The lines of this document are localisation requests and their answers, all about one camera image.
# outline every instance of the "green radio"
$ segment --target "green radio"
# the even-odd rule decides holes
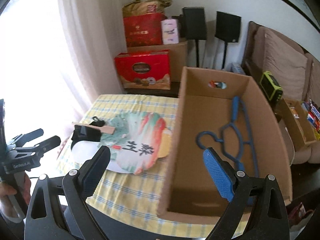
[[[262,74],[260,86],[270,103],[276,104],[281,99],[283,89],[270,71]]]

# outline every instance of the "brown sofa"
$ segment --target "brown sofa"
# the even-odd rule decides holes
[[[249,23],[242,68],[257,82],[270,70],[284,89],[284,97],[312,99],[320,106],[320,62],[285,35],[255,22]],[[290,158],[292,143],[284,136]],[[295,152],[293,164],[320,163],[320,142]]]

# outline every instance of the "red gift box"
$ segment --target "red gift box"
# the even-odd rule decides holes
[[[162,13],[124,17],[124,31],[127,47],[162,45]]]
[[[115,64],[124,88],[170,89],[168,49],[120,53]]]

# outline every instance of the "checkered tablecloth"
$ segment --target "checkered tablecloth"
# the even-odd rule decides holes
[[[160,114],[165,119],[167,128],[172,130],[177,105],[176,98],[101,95],[81,122],[90,123],[93,116],[107,121],[121,112],[151,112]],[[70,145],[69,139],[58,158],[57,169],[61,175],[80,168],[80,164],[73,162]],[[213,225],[184,224],[162,220],[156,216],[166,168],[167,161],[164,158],[158,159],[151,169],[139,175],[106,171],[87,203],[115,220],[146,231],[168,236],[207,237]],[[236,235],[244,227],[245,223],[240,223]]]

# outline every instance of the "speaker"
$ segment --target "speaker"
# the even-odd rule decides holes
[[[207,25],[203,7],[182,9],[187,40],[207,40]]]
[[[217,12],[216,37],[225,42],[239,42],[241,17]]]

